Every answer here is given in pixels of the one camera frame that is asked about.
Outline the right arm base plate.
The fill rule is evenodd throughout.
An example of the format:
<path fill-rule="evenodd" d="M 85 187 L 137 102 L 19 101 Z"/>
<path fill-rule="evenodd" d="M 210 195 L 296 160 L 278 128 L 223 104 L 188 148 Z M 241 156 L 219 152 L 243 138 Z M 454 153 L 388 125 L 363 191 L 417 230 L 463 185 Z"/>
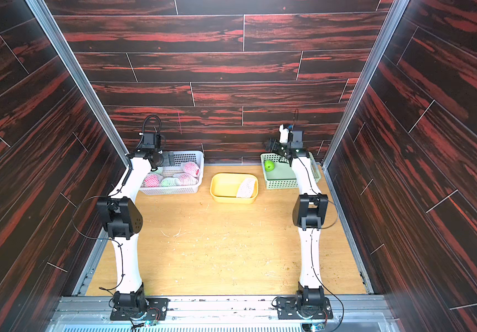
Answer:
<path fill-rule="evenodd" d="M 299 303 L 296 297 L 277 296 L 271 303 L 280 320 L 332 320 L 331 303 L 325 298 L 320 305 Z"/>

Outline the aluminium frame post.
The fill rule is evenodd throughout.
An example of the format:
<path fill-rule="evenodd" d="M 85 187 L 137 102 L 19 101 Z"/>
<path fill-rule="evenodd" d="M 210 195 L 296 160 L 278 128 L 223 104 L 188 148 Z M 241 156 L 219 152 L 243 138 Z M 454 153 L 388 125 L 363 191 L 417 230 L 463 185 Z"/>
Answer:
<path fill-rule="evenodd" d="M 382 59 L 382 56 L 386 51 L 386 48 L 388 47 L 393 37 L 393 34 L 395 33 L 395 30 L 397 29 L 397 26 L 400 23 L 400 20 L 403 17 L 403 14 L 408 4 L 409 0 L 394 1 L 390 8 L 390 11 L 386 16 L 383 26 L 378 34 L 377 40 L 375 41 L 375 44 L 371 49 L 367 62 L 364 65 L 364 68 L 360 74 L 360 77 L 358 78 L 353 93 L 351 94 L 348 104 L 346 105 L 346 109 L 342 116 L 341 122 L 339 123 L 338 129 L 335 132 L 334 137 L 332 138 L 331 145 L 328 148 L 327 155 L 322 162 L 322 170 L 324 170 L 325 174 L 327 174 L 328 172 L 328 166 L 331 164 L 331 161 L 335 156 L 335 152 L 339 144 L 342 142 L 344 134 L 349 128 L 350 122 L 352 121 L 353 116 L 357 111 L 358 105 L 363 98 L 364 93 L 366 92 L 366 89 L 379 65 L 379 62 Z"/>
<path fill-rule="evenodd" d="M 32 11 L 33 16 L 36 18 L 51 45 L 54 47 L 54 50 L 61 59 L 61 62 L 68 70 L 76 86 L 89 105 L 91 111 L 97 118 L 99 124 L 105 131 L 105 134 L 115 148 L 115 151 L 118 153 L 123 164 L 126 167 L 130 167 L 130 159 L 126 156 L 128 154 L 126 145 L 123 143 L 107 111 L 105 110 L 90 81 L 85 75 L 81 65 L 76 59 L 74 52 L 70 48 L 61 29 L 56 23 L 56 20 L 47 7 L 46 2 L 40 0 L 26 0 L 25 3 L 29 7 L 30 11 Z"/>

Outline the right aluminium frame post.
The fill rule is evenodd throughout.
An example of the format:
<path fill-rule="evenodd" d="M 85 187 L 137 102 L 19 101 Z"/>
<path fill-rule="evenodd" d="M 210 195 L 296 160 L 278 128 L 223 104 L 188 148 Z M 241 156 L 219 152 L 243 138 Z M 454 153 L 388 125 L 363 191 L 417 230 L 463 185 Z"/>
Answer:
<path fill-rule="evenodd" d="M 382 59 L 382 56 L 386 51 L 386 48 L 388 47 L 393 37 L 393 34 L 395 33 L 395 30 L 397 29 L 397 26 L 400 23 L 400 20 L 403 17 L 403 14 L 408 4 L 409 0 L 394 1 L 390 8 L 390 11 L 386 16 L 383 26 L 378 34 L 377 40 L 375 41 L 375 44 L 371 49 L 367 62 L 364 65 L 364 68 L 360 74 L 360 77 L 358 78 L 353 93 L 351 94 L 348 104 L 346 105 L 346 109 L 342 116 L 341 122 L 339 123 L 338 129 L 335 132 L 334 137 L 332 138 L 331 145 L 328 148 L 327 155 L 322 162 L 322 170 L 324 170 L 325 174 L 327 174 L 328 172 L 328 166 L 331 164 L 331 161 L 335 156 L 335 152 L 339 144 L 342 142 L 344 134 L 349 128 L 350 122 L 352 121 L 353 116 L 357 111 L 358 105 L 363 98 L 364 93 L 366 92 L 366 89 L 379 65 L 379 62 Z"/>

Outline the white plastic mesh basket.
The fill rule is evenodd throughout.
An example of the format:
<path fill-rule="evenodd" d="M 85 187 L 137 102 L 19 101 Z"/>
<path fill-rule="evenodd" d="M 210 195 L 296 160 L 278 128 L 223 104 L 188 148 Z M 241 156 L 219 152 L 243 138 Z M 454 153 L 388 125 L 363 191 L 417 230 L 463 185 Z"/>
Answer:
<path fill-rule="evenodd" d="M 201 151 L 175 151 L 175 164 L 174 165 L 162 165 L 159 167 L 159 170 L 162 170 L 160 174 L 164 178 L 173 177 L 175 174 L 183 173 L 182 164 L 192 161 L 198 164 L 201 169 L 200 176 L 197 178 L 198 183 L 196 185 L 189 186 L 176 186 L 176 187 L 157 187 L 157 188 L 143 188 L 141 186 L 140 192 L 149 195 L 167 195 L 167 194 L 194 194 L 198 191 L 199 186 L 201 185 L 203 174 L 204 174 L 204 155 Z M 141 177 L 141 172 L 145 171 L 146 174 L 151 173 L 151 165 L 147 160 L 143 158 L 134 157 L 131 160 L 133 171 L 131 176 L 137 175 L 140 179 L 140 185 L 143 183 L 143 178 Z"/>

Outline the left aluminium frame post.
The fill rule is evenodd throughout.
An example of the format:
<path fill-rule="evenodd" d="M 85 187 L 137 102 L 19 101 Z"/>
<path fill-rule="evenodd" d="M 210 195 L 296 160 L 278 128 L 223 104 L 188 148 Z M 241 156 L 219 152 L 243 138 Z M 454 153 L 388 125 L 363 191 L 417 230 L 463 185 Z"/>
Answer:
<path fill-rule="evenodd" d="M 105 110 L 90 81 L 85 75 L 81 65 L 76 59 L 74 52 L 70 48 L 61 29 L 56 23 L 56 20 L 47 7 L 46 2 L 40 0 L 26 0 L 25 3 L 29 7 L 30 11 L 32 11 L 33 16 L 36 18 L 51 45 L 54 47 L 54 50 L 61 59 L 61 62 L 68 70 L 76 86 L 89 105 L 91 111 L 97 118 L 99 124 L 105 131 L 105 134 L 115 148 L 115 151 L 118 153 L 123 164 L 126 167 L 130 167 L 130 159 L 126 156 L 128 154 L 126 145 L 123 143 L 107 111 Z"/>

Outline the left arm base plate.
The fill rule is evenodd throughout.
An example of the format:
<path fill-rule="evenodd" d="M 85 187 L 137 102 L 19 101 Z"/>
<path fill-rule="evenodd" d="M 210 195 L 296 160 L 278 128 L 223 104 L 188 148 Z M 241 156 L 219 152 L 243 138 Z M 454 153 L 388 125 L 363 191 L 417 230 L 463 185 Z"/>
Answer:
<path fill-rule="evenodd" d="M 115 304 L 110 314 L 111 321 L 163 321 L 169 307 L 169 299 L 165 297 L 147 297 L 143 303 L 134 307 Z"/>

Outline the red apple netted front left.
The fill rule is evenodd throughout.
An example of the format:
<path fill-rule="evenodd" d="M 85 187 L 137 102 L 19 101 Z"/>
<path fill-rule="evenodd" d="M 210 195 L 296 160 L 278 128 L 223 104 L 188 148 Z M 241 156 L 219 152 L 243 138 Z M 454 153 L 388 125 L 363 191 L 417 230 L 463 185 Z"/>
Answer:
<path fill-rule="evenodd" d="M 157 188 L 161 186 L 161 182 L 163 179 L 163 176 L 161 176 L 160 174 L 151 173 L 144 178 L 141 186 L 143 188 Z"/>

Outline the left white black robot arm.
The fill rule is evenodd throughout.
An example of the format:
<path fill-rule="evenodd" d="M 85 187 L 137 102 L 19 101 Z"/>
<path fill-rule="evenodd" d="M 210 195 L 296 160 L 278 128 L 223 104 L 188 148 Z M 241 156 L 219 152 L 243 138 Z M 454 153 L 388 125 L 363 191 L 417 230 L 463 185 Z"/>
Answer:
<path fill-rule="evenodd" d="M 117 285 L 112 296 L 113 313 L 141 320 L 148 311 L 141 280 L 137 245 L 143 217 L 135 205 L 146 176 L 163 163 L 162 135 L 144 133 L 134 152 L 127 155 L 128 168 L 115 189 L 98 199 L 104 231 L 115 251 Z"/>

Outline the yellow plastic tub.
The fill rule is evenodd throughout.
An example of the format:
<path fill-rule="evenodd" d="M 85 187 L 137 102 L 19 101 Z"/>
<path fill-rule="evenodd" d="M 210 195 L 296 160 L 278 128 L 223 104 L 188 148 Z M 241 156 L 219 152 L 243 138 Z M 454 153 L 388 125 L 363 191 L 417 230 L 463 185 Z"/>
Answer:
<path fill-rule="evenodd" d="M 250 199 L 236 198 L 236 193 L 245 178 L 255 178 L 254 196 Z M 210 194 L 217 203 L 251 204 L 259 194 L 259 180 L 252 174 L 218 173 L 212 178 Z"/>

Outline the red apple netted front right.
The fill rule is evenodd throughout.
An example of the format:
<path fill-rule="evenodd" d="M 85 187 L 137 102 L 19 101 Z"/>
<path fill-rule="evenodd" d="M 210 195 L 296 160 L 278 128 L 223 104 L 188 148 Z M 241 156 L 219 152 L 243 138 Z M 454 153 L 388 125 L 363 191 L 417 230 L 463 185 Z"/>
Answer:
<path fill-rule="evenodd" d="M 175 174 L 173 177 L 177 179 L 178 185 L 181 186 L 196 185 L 198 183 L 197 178 L 187 173 Z"/>

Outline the front aluminium rail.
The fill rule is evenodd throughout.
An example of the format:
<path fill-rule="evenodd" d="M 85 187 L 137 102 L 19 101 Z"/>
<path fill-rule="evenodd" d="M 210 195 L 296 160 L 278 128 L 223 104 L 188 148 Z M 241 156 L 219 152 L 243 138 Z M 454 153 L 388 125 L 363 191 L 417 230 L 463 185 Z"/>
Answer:
<path fill-rule="evenodd" d="M 107 297 L 64 297 L 47 331 L 400 331 L 380 295 L 330 296 L 325 312 L 296 314 L 282 307 L 281 295 L 150 297 L 142 319 L 112 321 Z"/>

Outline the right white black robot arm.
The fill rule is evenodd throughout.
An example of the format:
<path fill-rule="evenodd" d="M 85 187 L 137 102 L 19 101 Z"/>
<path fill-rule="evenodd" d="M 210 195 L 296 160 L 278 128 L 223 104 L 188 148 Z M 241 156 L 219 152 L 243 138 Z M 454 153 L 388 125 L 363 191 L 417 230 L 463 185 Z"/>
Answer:
<path fill-rule="evenodd" d="M 299 196 L 292 221 L 301 241 L 301 272 L 294 307 L 308 317 L 327 310 L 326 288 L 319 269 L 319 242 L 329 200 L 314 179 L 314 159 L 303 146 L 302 136 L 303 132 L 295 131 L 292 125 L 280 125 L 279 138 L 271 138 L 266 149 L 287 160 L 296 177 Z"/>

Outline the green plastic mesh basket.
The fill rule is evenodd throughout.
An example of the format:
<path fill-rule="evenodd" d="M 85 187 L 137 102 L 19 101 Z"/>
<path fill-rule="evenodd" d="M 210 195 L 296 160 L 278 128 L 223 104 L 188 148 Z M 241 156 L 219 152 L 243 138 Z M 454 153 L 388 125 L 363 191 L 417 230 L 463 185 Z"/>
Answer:
<path fill-rule="evenodd" d="M 321 190 L 317 183 L 321 179 L 320 171 L 313 155 L 308 152 L 307 156 L 300 156 L 289 162 L 285 157 L 275 153 L 261 155 L 261 162 L 272 162 L 274 167 L 267 171 L 263 168 L 266 188 L 290 189 L 298 188 L 301 194 L 320 194 Z"/>

